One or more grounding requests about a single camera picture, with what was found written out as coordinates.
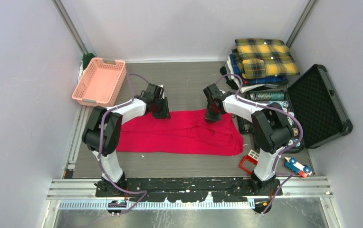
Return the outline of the red garment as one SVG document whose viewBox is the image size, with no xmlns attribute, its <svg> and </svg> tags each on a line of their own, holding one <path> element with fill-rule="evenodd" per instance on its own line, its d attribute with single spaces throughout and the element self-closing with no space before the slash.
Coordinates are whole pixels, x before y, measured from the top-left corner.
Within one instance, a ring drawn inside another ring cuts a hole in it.
<svg viewBox="0 0 363 228">
<path fill-rule="evenodd" d="M 136 117 L 121 127 L 118 152 L 166 152 L 234 156 L 243 152 L 244 139 L 230 114 L 209 123 L 206 111 L 175 111 L 169 119 Z"/>
</svg>

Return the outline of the yellow plaid flannel shirt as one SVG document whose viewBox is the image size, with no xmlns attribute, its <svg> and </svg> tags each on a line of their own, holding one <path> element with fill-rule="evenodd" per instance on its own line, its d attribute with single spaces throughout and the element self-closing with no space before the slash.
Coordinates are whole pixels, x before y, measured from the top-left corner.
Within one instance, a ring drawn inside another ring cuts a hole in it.
<svg viewBox="0 0 363 228">
<path fill-rule="evenodd" d="M 238 38 L 237 66 L 245 79 L 295 76 L 300 73 L 289 47 L 279 39 Z"/>
</svg>

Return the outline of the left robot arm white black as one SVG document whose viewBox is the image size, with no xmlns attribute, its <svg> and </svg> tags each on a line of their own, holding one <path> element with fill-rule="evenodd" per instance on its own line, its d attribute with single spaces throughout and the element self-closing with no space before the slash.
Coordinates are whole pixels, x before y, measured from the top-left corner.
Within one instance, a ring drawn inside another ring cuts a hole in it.
<svg viewBox="0 0 363 228">
<path fill-rule="evenodd" d="M 149 83 L 146 90 L 125 103 L 108 108 L 94 107 L 85 125 L 81 140 L 93 152 L 102 172 L 97 186 L 115 197 L 129 193 L 125 173 L 116 155 L 121 127 L 146 114 L 152 114 L 156 119 L 170 117 L 162 85 Z"/>
</svg>

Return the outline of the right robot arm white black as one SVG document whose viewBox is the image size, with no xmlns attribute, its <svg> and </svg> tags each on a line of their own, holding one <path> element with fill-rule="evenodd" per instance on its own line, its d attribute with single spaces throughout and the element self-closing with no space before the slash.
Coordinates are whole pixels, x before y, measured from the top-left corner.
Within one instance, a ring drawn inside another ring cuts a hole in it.
<svg viewBox="0 0 363 228">
<path fill-rule="evenodd" d="M 207 98 L 207 122 L 217 122 L 223 114 L 234 114 L 252 123 L 260 151 L 249 184 L 257 195 L 265 194 L 276 179 L 275 169 L 280 155 L 293 137 L 287 113 L 278 103 L 253 102 L 232 92 L 224 93 L 216 84 L 207 86 L 203 92 Z"/>
</svg>

